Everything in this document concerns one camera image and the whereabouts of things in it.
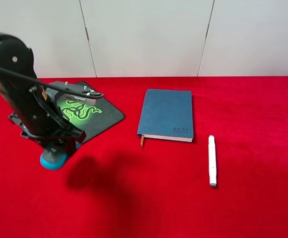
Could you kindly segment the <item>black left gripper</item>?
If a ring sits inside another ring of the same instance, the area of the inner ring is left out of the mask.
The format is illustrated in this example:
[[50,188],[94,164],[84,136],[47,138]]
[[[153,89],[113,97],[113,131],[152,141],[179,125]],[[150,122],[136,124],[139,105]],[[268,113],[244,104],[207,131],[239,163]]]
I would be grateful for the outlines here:
[[76,152],[76,142],[83,142],[83,130],[66,120],[54,98],[34,71],[13,74],[0,72],[0,94],[13,110],[9,119],[22,128],[22,135],[43,144],[44,153]]

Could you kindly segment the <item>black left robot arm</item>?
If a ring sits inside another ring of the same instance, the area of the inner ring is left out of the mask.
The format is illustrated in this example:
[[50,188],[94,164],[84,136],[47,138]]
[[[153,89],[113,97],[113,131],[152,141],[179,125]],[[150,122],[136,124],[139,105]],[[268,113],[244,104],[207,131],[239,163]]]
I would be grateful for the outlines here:
[[0,33],[0,94],[13,112],[9,120],[22,136],[51,153],[71,156],[86,134],[64,118],[54,98],[37,79],[33,52],[17,37]]

